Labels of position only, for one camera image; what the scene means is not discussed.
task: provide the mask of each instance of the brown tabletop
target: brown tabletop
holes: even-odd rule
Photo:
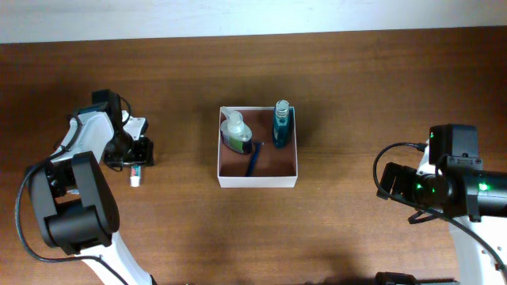
[[[375,196],[372,162],[429,127],[478,127],[485,169],[507,171],[507,28],[0,45],[0,283],[99,284],[83,263],[43,264],[21,247],[13,206],[25,167],[52,152],[65,115],[112,89],[148,118],[156,166],[143,184],[102,166],[120,232],[158,284],[295,284],[379,271],[458,278],[448,225]],[[221,189],[222,105],[296,108],[295,188]],[[417,166],[421,153],[388,161]],[[49,249],[28,196],[21,220]]]

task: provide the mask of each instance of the white box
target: white box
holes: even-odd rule
[[[253,174],[245,177],[250,154],[238,154],[222,143],[220,124],[225,116],[219,112],[219,145],[216,175],[222,188],[292,188],[298,179],[298,153],[295,140],[295,109],[291,107],[292,133],[287,146],[273,144],[274,107],[228,107],[240,111],[252,130],[252,141],[262,141]]]

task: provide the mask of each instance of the green indicator light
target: green indicator light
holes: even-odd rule
[[[488,184],[486,184],[486,183],[479,183],[478,189],[481,191],[488,191],[488,190],[490,190],[490,186],[488,186]]]

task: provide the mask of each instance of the hand sanitizer bottle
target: hand sanitizer bottle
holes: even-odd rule
[[[226,120],[220,125],[223,144],[239,154],[250,154],[252,152],[252,131],[243,122],[242,114],[225,107],[220,108],[220,111],[226,117]]]
[[[286,100],[280,100],[275,106],[275,116],[273,118],[273,142],[276,148],[282,148],[288,141],[288,127],[291,122],[289,116],[289,105]]]

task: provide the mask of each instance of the white wall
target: white wall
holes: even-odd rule
[[[0,43],[507,25],[506,0],[0,0]]]

